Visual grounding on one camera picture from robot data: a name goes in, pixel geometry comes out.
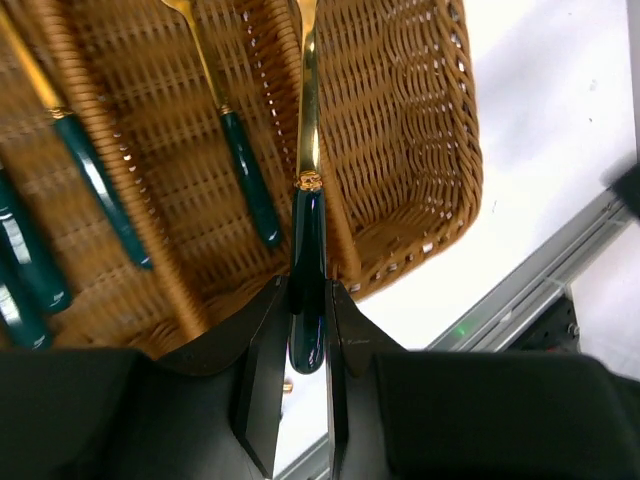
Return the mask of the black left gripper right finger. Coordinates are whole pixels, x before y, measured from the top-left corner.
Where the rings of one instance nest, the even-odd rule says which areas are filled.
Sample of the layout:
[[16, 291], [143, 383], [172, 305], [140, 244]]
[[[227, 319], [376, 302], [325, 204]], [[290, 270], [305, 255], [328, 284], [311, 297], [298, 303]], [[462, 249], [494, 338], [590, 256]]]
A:
[[639, 385], [569, 353], [409, 351], [325, 285], [334, 479], [635, 479]]

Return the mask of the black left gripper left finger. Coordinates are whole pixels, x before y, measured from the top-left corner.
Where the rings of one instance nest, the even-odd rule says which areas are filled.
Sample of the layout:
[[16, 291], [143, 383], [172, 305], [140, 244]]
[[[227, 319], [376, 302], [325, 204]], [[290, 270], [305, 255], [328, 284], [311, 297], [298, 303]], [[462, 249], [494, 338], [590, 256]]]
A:
[[179, 349], [5, 351], [5, 479], [266, 479], [289, 329], [277, 276]]

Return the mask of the gold spoon green handle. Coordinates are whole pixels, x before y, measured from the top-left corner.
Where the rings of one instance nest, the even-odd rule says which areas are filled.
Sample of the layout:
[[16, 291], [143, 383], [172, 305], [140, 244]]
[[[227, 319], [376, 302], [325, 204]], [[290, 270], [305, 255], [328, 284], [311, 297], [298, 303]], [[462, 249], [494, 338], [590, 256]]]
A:
[[68, 281], [4, 168], [1, 168], [1, 249], [42, 310], [55, 314], [71, 306]]
[[152, 262], [107, 173], [105, 165], [76, 113], [68, 108], [49, 76], [27, 46], [6, 8], [1, 9], [1, 32], [71, 155], [88, 190], [109, 221], [129, 259], [150, 269]]
[[18, 278], [1, 267], [1, 318], [13, 344], [30, 350], [48, 349], [53, 336]]

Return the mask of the gold fork green handle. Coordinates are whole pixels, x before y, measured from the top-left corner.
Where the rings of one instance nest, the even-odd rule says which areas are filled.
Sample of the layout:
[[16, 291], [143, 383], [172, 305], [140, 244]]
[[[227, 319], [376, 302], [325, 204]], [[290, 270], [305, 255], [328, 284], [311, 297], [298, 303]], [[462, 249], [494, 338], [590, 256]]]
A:
[[320, 161], [317, 2], [299, 1], [297, 5], [301, 17], [301, 87], [288, 281], [292, 314], [288, 348], [292, 367], [306, 375], [317, 371], [324, 360], [326, 208]]
[[232, 108], [222, 82], [214, 69], [214, 62], [204, 47], [193, 13], [192, 2], [163, 0], [162, 3], [177, 11], [187, 24], [253, 225], [265, 246], [270, 249], [276, 248], [280, 245], [283, 237], [278, 214], [244, 124], [238, 113]]

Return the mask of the brown wicker cutlery tray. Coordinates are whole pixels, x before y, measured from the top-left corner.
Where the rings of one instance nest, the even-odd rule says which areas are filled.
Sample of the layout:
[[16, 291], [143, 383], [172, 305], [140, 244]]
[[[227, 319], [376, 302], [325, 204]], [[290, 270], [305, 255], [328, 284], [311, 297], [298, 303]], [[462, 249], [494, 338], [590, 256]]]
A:
[[1, 341], [160, 356], [300, 261], [355, 298], [459, 240], [482, 198], [460, 1], [322, 1], [319, 122], [294, 1], [1, 5]]

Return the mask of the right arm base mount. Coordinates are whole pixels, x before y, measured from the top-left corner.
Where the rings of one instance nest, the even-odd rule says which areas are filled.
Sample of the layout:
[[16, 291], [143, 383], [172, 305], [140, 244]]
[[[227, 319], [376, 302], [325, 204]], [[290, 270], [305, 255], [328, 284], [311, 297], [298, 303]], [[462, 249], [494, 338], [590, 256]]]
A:
[[562, 296], [516, 338], [508, 350], [579, 353], [579, 341], [574, 303]]

